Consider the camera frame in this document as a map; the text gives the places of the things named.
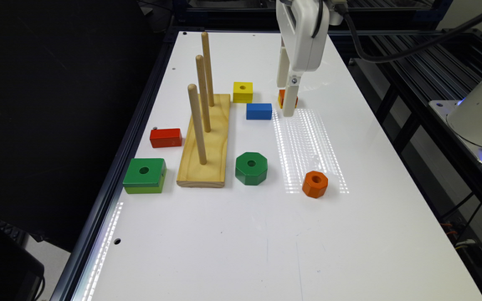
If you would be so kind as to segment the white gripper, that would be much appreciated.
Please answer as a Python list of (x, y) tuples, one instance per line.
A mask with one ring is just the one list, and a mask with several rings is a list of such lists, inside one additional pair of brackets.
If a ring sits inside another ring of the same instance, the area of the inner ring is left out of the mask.
[(330, 12), (324, 1), (278, 1), (276, 18), (281, 35), (276, 84), (278, 88), (285, 87), (283, 116), (291, 117), (295, 112), (300, 77), (320, 66)]

